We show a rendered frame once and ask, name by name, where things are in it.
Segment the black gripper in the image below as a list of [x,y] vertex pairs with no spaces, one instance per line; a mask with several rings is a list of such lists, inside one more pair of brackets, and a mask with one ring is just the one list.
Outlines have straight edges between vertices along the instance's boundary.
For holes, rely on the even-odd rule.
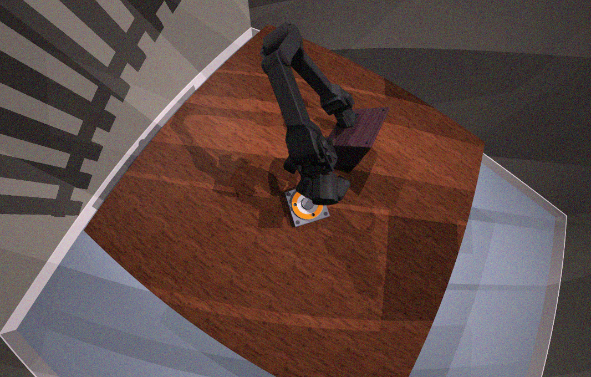
[[[304,167],[309,166],[309,165],[310,165],[310,162],[306,162],[306,164],[303,164]],[[287,170],[288,172],[291,172],[292,174],[295,174],[295,171],[297,170],[297,168],[295,167],[290,156],[288,156],[288,158],[284,161],[283,167],[284,167],[284,170]],[[350,186],[350,181],[348,181],[348,179],[346,179],[345,177],[342,177],[341,175],[339,175],[337,178],[337,186],[338,186],[338,202],[339,202],[346,195],[346,192]]]

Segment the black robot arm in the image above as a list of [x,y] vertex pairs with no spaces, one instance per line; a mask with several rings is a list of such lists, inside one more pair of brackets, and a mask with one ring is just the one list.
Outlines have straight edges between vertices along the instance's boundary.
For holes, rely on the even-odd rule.
[[[289,156],[302,177],[296,192],[311,199],[314,205],[337,204],[337,175],[332,173],[337,152],[332,138],[324,137],[310,120],[292,68],[319,95],[321,108],[329,116],[334,114],[338,128],[353,127],[359,118],[359,113],[352,109],[353,97],[341,86],[331,84],[319,70],[303,50],[300,31],[291,22],[284,22],[263,37],[260,55],[262,69],[272,84],[287,127]],[[310,165],[304,167],[306,162]]]

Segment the orange round plate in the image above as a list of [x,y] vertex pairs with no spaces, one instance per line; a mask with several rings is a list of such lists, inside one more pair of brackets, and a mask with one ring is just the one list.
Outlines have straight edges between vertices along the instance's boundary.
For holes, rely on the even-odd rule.
[[[295,215],[297,215],[299,218],[302,218],[304,220],[311,220],[313,218],[316,218],[321,211],[323,210],[323,206],[321,205],[314,205],[310,210],[306,210],[302,207],[302,200],[306,198],[303,195],[299,194],[298,192],[295,193],[295,195],[292,198],[292,209],[295,213]],[[296,206],[294,206],[293,204],[297,204]],[[314,214],[315,216],[313,217],[312,214]]]

